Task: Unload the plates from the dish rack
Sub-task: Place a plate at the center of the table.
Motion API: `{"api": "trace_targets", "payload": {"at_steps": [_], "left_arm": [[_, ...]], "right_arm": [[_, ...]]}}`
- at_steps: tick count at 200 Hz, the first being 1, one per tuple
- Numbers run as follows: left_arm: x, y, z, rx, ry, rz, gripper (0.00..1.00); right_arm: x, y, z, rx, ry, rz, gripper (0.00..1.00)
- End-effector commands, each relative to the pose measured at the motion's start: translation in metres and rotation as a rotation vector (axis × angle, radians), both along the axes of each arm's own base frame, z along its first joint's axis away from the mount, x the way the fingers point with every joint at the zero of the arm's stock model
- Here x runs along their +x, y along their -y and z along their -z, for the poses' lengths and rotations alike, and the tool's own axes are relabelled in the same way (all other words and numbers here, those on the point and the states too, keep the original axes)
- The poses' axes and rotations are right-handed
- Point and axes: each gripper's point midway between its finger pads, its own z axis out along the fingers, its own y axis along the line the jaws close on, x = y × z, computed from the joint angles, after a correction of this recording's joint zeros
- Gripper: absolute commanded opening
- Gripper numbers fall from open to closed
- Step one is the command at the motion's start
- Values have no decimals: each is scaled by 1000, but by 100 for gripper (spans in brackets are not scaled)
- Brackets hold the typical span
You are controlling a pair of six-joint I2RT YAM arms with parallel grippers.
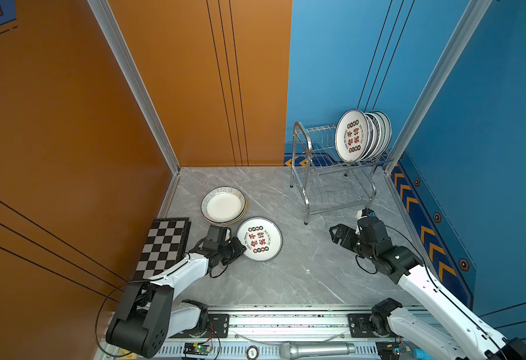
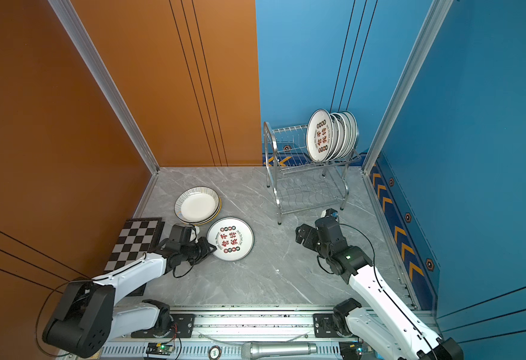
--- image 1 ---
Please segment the white red patterned plate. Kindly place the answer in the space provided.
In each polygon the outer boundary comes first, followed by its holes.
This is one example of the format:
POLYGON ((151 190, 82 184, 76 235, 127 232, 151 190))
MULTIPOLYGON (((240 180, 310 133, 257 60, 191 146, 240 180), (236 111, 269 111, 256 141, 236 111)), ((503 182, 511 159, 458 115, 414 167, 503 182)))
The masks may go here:
POLYGON ((267 218, 245 220, 237 229, 236 236, 246 247, 243 255, 257 262, 272 260, 283 246, 279 227, 267 218))

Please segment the white deep plate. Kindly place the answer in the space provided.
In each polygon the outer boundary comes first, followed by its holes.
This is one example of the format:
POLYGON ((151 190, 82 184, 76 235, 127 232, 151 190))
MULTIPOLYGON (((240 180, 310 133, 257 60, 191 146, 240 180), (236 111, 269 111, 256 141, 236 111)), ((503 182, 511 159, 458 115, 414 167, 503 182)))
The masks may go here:
POLYGON ((230 223, 246 208, 246 198, 235 187, 223 186, 210 191, 201 201, 201 212, 211 223, 230 223))

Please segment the silver wire dish rack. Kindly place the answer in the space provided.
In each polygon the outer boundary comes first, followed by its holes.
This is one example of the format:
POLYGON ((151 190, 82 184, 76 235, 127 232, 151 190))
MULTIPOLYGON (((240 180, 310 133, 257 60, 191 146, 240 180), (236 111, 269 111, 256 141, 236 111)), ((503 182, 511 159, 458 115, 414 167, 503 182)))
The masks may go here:
POLYGON ((384 151, 373 160, 346 163, 334 142, 334 125, 306 128, 296 122, 292 149, 286 154, 290 187, 297 188, 304 208, 304 224, 310 217, 346 208, 370 208, 377 195, 373 177, 391 161, 384 151))

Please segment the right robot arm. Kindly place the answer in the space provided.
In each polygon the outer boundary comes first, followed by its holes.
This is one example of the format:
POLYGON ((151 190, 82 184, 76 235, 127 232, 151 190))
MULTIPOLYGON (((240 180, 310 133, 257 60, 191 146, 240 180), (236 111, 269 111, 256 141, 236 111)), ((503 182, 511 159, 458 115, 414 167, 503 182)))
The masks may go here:
POLYGON ((435 359, 526 359, 526 344, 507 338, 441 286, 419 255, 393 244, 376 216, 364 216, 355 228, 331 227, 333 243, 372 262, 376 273, 407 291, 437 320, 441 330, 417 319, 398 301, 387 298, 371 310, 369 330, 407 339, 435 359))

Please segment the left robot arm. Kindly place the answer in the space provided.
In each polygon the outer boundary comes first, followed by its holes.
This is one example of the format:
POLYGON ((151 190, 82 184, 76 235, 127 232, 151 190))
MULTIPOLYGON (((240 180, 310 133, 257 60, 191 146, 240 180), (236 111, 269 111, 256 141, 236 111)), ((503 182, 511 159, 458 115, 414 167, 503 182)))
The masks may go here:
POLYGON ((130 281, 105 333, 107 344, 150 359, 164 341, 182 332, 202 335, 209 326, 208 306, 199 301, 174 300, 195 281, 228 267, 246 251, 231 229, 211 225, 206 237, 171 268, 142 280, 130 281))

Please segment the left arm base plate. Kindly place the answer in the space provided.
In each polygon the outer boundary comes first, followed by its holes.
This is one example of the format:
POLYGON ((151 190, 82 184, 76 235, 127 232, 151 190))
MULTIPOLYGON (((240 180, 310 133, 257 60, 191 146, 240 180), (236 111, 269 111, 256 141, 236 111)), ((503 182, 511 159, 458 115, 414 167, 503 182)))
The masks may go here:
POLYGON ((211 336, 211 330, 219 339, 228 337, 230 316, 228 314, 209 313, 207 315, 207 325, 201 331, 199 330, 184 330, 171 336, 171 338, 198 338, 208 339, 211 336))

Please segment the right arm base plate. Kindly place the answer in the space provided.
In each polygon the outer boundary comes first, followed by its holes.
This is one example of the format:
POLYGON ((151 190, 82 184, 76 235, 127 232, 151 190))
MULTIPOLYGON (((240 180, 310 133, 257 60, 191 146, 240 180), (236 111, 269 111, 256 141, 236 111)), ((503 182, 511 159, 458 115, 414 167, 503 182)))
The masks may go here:
POLYGON ((385 338, 400 336, 391 330, 386 318, 378 314, 348 314, 349 329, 353 338, 385 338))

